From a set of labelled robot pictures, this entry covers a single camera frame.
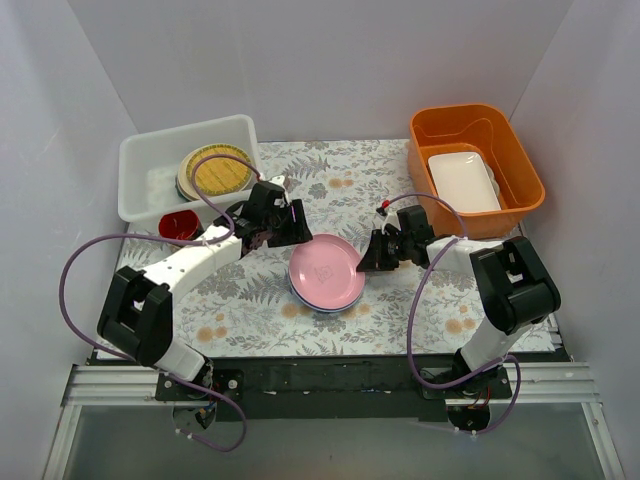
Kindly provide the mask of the pink round plate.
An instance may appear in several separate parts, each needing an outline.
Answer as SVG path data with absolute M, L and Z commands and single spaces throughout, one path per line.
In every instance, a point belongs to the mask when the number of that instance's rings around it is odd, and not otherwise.
M 359 251 L 343 238 L 316 234 L 293 250 L 289 281 L 309 303 L 339 308 L 353 302 L 364 290 L 365 274 L 356 271 L 360 260 Z

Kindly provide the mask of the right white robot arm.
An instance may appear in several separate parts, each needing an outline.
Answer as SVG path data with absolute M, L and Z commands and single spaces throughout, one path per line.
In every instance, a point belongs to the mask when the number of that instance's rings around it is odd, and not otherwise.
M 422 388 L 475 397 L 504 363 L 515 361 L 512 346 L 560 308 L 559 290 L 523 236 L 504 241 L 438 236 L 421 206 L 395 213 L 389 206 L 384 202 L 377 208 L 382 223 L 372 230 L 357 270 L 388 272 L 409 261 L 423 268 L 426 277 L 441 270 L 474 279 L 484 316 L 470 340 L 456 351 L 450 369 L 427 379 L 414 361 L 411 338 L 406 340 L 406 353 L 411 374 Z

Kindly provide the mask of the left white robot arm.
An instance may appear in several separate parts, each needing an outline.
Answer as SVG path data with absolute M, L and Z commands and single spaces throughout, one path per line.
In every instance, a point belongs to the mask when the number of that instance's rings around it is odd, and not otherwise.
M 119 269 L 99 318 L 98 335 L 136 363 L 178 377 L 178 387 L 188 398 L 205 398 L 213 377 L 205 369 L 206 357 L 174 335 L 174 307 L 218 269 L 262 245 L 284 247 L 313 239 L 303 203 L 289 198 L 288 183 L 285 176 L 255 183 L 246 201 L 227 210 L 232 227 L 219 218 L 194 246 L 141 270 Z

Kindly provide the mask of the light blue round plate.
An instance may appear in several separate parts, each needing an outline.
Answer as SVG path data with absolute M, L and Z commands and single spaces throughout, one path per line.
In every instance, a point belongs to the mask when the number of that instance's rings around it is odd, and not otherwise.
M 312 309 L 312 310 L 314 310 L 314 311 L 321 312 L 321 313 L 326 313 L 326 314 L 330 314 L 330 313 L 339 313 L 339 312 L 346 311 L 346 310 L 348 310 L 349 308 L 351 308 L 351 307 L 355 306 L 355 305 L 356 305 L 356 303 L 357 303 L 357 302 L 361 299 L 361 297 L 362 297 L 362 294 L 360 294 L 358 297 L 356 297 L 356 299 L 355 299 L 353 302 L 351 302 L 351 303 L 349 303 L 349 304 L 347 304 L 347 305 L 344 305 L 344 306 L 339 307 L 339 308 L 330 308 L 330 309 L 327 309 L 327 308 L 322 308 L 322 307 L 316 306 L 316 305 L 314 305 L 314 304 L 312 304 L 312 303 L 309 303 L 307 300 L 305 300 L 305 299 L 304 299 L 304 298 L 299 294 L 299 292 L 295 289 L 295 287 L 293 286 L 293 284 L 292 284 L 291 282 L 289 282 L 289 287 L 290 287 L 290 291 L 291 291 L 291 293 L 294 295 L 294 297 L 295 297 L 297 300 L 299 300 L 299 301 L 300 301 L 304 306 L 307 306 L 307 307 L 311 308 L 311 309 Z

